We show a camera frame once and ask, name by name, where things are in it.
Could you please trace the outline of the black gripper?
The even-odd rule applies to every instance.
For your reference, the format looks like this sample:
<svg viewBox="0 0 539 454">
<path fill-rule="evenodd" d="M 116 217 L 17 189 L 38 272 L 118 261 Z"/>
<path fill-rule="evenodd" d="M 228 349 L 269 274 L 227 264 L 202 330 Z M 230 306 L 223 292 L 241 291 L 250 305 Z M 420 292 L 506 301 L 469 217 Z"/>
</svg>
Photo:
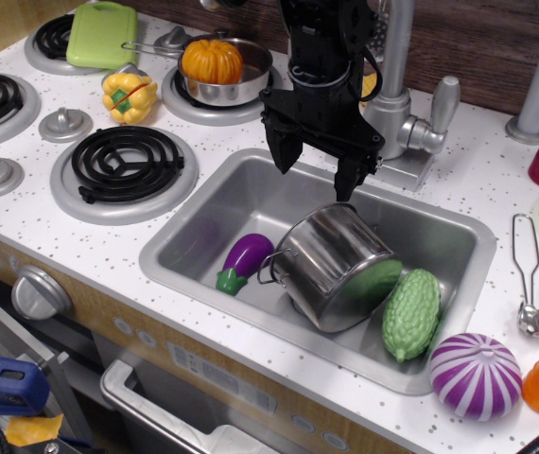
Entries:
<svg viewBox="0 0 539 454">
<path fill-rule="evenodd" d="M 266 88 L 259 93 L 276 167 L 287 173 L 303 144 L 339 158 L 334 180 L 337 201 L 350 200 L 366 177 L 375 174 L 385 145 L 383 136 L 360 113 L 362 80 L 353 75 L 325 86 L 295 82 L 291 90 Z"/>
</svg>

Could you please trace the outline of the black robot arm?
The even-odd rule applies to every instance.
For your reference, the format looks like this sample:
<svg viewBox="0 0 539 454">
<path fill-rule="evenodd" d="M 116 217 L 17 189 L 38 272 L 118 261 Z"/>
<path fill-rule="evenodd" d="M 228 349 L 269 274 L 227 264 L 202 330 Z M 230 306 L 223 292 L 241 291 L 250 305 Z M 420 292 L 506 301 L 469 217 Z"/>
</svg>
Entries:
<svg viewBox="0 0 539 454">
<path fill-rule="evenodd" d="M 273 161 L 281 172 L 297 162 L 304 145 L 337 158 L 334 187 L 348 201 L 368 174 L 375 173 L 383 136 L 362 116 L 365 64 L 376 61 L 367 44 L 378 15 L 365 1 L 282 1 L 289 35 L 290 90 L 265 89 L 261 120 Z"/>
</svg>

